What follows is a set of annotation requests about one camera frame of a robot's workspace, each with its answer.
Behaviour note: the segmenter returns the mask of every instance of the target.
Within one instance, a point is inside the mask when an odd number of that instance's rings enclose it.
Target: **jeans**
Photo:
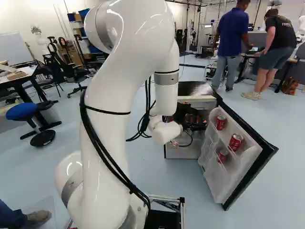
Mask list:
[[[19,229],[25,225],[26,215],[22,211],[13,211],[0,200],[0,228]]]
[[[224,73],[224,68],[228,65],[228,76],[226,87],[233,88],[237,67],[241,61],[241,56],[218,56],[217,69],[213,78],[212,87],[217,89],[220,84],[221,76]]]

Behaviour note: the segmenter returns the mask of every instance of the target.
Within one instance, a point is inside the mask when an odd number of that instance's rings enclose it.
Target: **soda can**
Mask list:
[[[217,152],[217,162],[219,163],[219,164],[223,164],[223,163],[225,163],[226,161],[227,161],[227,159],[228,159],[228,152],[226,151],[226,150],[224,150],[224,149],[220,149],[220,150],[218,150],[218,152]]]
[[[233,134],[229,143],[229,148],[236,152],[242,144],[244,137],[238,134]]]
[[[225,122],[226,122],[226,118],[224,116],[222,116],[222,115],[217,116],[216,129],[217,130],[223,130]]]

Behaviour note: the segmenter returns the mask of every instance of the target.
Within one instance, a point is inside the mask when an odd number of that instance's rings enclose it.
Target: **gray shorts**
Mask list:
[[[286,61],[289,59],[295,49],[291,47],[283,47],[272,49],[267,54],[262,54],[259,58],[259,67],[267,70],[282,69]]]

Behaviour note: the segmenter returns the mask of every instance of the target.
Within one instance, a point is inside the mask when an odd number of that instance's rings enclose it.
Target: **black fridge door frame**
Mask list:
[[[247,189],[247,187],[256,178],[260,171],[267,165],[269,160],[278,151],[278,148],[263,139],[263,137],[260,136],[260,134],[257,133],[244,119],[242,119],[235,111],[233,111],[227,104],[224,103],[222,97],[219,94],[215,92],[213,96],[217,99],[217,105],[222,107],[224,111],[226,111],[263,149],[241,182],[235,188],[231,196],[226,200],[224,204],[222,204],[223,209],[227,211],[240,197],[240,195]]]

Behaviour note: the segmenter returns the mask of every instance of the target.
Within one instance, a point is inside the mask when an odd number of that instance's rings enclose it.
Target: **blue polo shirt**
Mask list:
[[[242,52],[242,35],[248,33],[249,16],[240,8],[227,12],[218,23],[219,56],[237,56]]]

